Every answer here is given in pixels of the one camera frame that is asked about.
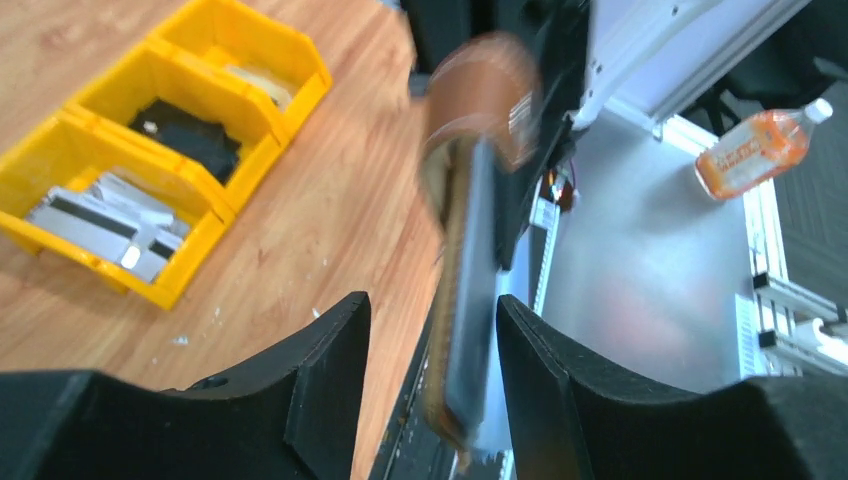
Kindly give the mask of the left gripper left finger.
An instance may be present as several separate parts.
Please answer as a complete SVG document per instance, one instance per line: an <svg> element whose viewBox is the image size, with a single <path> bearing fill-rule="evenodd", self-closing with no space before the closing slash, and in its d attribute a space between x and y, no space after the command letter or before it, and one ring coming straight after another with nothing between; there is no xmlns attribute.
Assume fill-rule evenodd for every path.
<svg viewBox="0 0 848 480"><path fill-rule="evenodd" d="M310 325L185 390L96 370L1 377L5 479L346 479L371 304L348 294Z"/></svg>

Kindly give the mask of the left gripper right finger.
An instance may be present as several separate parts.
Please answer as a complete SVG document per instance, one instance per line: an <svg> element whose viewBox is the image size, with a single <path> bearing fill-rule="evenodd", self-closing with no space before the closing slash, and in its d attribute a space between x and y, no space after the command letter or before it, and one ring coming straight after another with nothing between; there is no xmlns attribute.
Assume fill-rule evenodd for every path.
<svg viewBox="0 0 848 480"><path fill-rule="evenodd" d="M626 369L511 295L498 349L521 479L843 479L847 381L750 377L696 394Z"/></svg>

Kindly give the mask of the dark grey card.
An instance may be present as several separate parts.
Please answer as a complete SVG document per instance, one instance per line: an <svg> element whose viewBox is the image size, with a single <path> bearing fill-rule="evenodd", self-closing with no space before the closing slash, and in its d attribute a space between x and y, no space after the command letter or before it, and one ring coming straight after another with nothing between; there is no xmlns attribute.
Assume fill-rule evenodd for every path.
<svg viewBox="0 0 848 480"><path fill-rule="evenodd" d="M492 309L498 262L494 247L493 147L487 140L456 149L450 241L444 260L451 275L451 321L444 401L459 430L472 436L484 417Z"/></svg>

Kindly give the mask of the brown leather card holder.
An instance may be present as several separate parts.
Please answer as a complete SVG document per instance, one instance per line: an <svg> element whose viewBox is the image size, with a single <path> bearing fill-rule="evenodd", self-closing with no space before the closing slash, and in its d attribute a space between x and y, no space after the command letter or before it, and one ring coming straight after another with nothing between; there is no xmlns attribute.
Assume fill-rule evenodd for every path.
<svg viewBox="0 0 848 480"><path fill-rule="evenodd" d="M531 52L506 32L466 42L427 84L419 182L443 243L421 400L428 425L462 458L484 419L504 212L497 179L533 155L539 89Z"/></svg>

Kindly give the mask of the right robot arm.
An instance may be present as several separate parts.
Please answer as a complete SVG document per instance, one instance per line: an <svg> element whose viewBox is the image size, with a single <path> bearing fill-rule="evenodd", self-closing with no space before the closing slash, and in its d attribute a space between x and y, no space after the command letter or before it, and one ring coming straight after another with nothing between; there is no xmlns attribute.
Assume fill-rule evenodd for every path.
<svg viewBox="0 0 848 480"><path fill-rule="evenodd" d="M474 148L490 148L496 266L512 263L533 190L601 108L709 1L638 1L601 28L596 1L405 1L428 103L420 178L444 235L446 269L474 251Z"/></svg>

